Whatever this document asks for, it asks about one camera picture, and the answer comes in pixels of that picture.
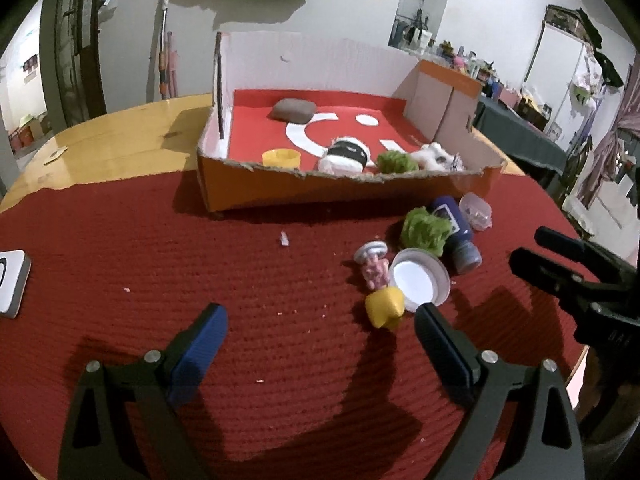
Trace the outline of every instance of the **toy figurine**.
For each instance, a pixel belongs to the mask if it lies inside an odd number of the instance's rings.
[[[382,241],[369,242],[353,255],[362,266],[361,272],[367,288],[373,290],[365,300],[365,308],[375,328],[396,329],[404,314],[404,294],[389,285],[389,260],[385,258],[388,247]]]
[[[369,242],[353,255],[354,261],[362,266],[362,276],[369,290],[380,290],[389,284],[389,260],[384,257],[387,251],[384,242]]]

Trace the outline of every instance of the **white stuffed toy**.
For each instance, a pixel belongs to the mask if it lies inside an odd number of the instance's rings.
[[[428,171],[465,171],[459,155],[450,155],[437,142],[423,144],[419,152],[410,154],[421,170]]]

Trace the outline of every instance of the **black tablecloth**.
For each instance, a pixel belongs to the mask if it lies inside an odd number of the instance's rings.
[[[481,96],[474,126],[509,157],[557,174],[564,171],[562,148],[505,105]]]

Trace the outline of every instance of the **screw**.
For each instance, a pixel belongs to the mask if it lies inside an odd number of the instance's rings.
[[[145,361],[149,364],[157,363],[162,358],[158,350],[150,350],[145,354]]]
[[[494,365],[498,362],[498,354],[493,350],[485,350],[480,354],[480,357],[482,358],[482,361],[491,365]]]
[[[86,366],[87,372],[97,372],[100,369],[100,363],[98,361],[91,361]]]
[[[545,359],[542,361],[542,365],[545,367],[545,370],[548,370],[549,372],[555,372],[558,370],[558,365],[553,361],[553,359]]]

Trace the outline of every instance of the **blue gripper pad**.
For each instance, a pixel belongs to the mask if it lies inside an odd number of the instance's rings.
[[[415,335],[455,403],[468,408],[474,401],[474,385],[480,380],[478,350],[463,332],[454,330],[431,303],[415,313]]]
[[[172,352],[180,351],[177,363],[169,370],[170,384],[166,391],[167,402],[174,410],[190,402],[195,396],[225,340],[227,330],[228,316],[225,308],[211,304],[167,348],[169,356]]]

